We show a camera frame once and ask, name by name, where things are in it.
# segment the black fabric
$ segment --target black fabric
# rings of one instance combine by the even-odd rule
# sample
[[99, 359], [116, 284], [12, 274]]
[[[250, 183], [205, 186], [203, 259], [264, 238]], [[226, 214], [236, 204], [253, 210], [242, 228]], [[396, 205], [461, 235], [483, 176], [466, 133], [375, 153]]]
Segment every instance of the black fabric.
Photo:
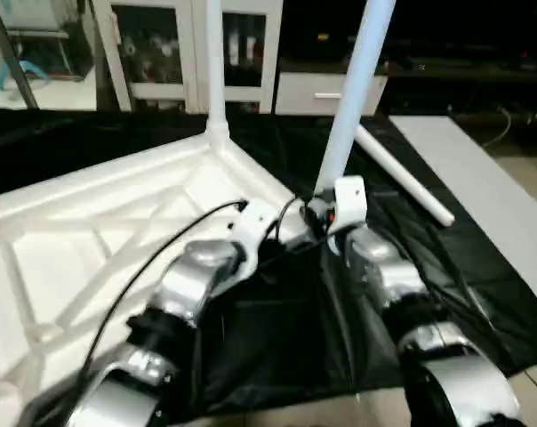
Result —
[[[0, 193], [188, 137], [204, 124], [203, 116], [0, 110]], [[331, 124], [229, 118], [232, 139], [302, 194], [316, 182]], [[531, 289], [388, 120], [364, 124], [457, 219], [440, 229], [354, 147], [346, 172], [365, 178], [371, 226], [417, 263], [433, 296], [507, 375], [537, 364]], [[400, 384], [393, 343], [365, 290], [319, 247], [272, 262], [210, 307], [176, 407], [191, 417]]]

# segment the cabinet door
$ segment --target cabinet door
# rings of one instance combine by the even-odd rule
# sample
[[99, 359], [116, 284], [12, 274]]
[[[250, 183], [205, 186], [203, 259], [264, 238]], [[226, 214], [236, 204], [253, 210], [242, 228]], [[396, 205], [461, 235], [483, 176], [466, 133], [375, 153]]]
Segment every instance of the cabinet door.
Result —
[[190, 0], [96, 0], [121, 110], [197, 112]]
[[[208, 110], [205, 0], [193, 3], [199, 109]], [[282, 0], [221, 0], [225, 99], [270, 112], [277, 69]]]

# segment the white plastic frame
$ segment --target white plastic frame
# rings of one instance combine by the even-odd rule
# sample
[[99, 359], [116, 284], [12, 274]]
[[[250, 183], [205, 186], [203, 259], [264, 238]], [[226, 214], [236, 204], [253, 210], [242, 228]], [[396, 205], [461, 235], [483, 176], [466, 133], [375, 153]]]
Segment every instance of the white plastic frame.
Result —
[[[133, 98], [135, 100], [181, 100], [185, 101], [187, 112], [197, 112], [196, 58], [191, 0], [95, 0], [92, 4], [120, 109], [132, 111], [131, 98]], [[126, 81], [116, 40], [113, 5], [175, 9], [180, 41], [182, 85]]]

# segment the white tube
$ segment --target white tube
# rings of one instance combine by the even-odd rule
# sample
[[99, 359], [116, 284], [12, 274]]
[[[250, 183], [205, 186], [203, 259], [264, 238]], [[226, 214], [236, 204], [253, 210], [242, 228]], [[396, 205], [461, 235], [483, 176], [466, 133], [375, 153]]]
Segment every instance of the white tube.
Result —
[[417, 179], [389, 153], [379, 141], [363, 126], [356, 129], [356, 141], [373, 160], [406, 189], [419, 204], [434, 216], [438, 222], [448, 227], [454, 222], [454, 215], [438, 201]]
[[227, 127], [225, 118], [225, 64], [223, 62], [223, 17], [221, 0], [206, 0], [207, 77], [209, 80], [209, 118], [211, 128]]
[[343, 83], [340, 106], [333, 120], [316, 189], [331, 188], [343, 175], [354, 142], [356, 126], [385, 40], [396, 0], [368, 0], [357, 32], [356, 46]]

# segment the metal bracket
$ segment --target metal bracket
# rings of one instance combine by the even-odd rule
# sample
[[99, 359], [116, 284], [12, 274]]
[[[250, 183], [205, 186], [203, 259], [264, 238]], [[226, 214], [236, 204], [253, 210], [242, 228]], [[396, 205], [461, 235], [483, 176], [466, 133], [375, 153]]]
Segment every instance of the metal bracket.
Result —
[[239, 215], [228, 240], [234, 242], [244, 251], [244, 261], [236, 273], [219, 283], [210, 295], [215, 298], [237, 283], [248, 279], [257, 270], [259, 264], [259, 246], [269, 232], [272, 223], [277, 219], [276, 208], [264, 200], [255, 198]]
[[[367, 199], [365, 197], [365, 184], [361, 176], [342, 176], [333, 186], [335, 196], [334, 217], [328, 234], [348, 226], [357, 226], [365, 223], [367, 216]], [[328, 239], [328, 245], [336, 254], [340, 248], [336, 245], [335, 237]]]

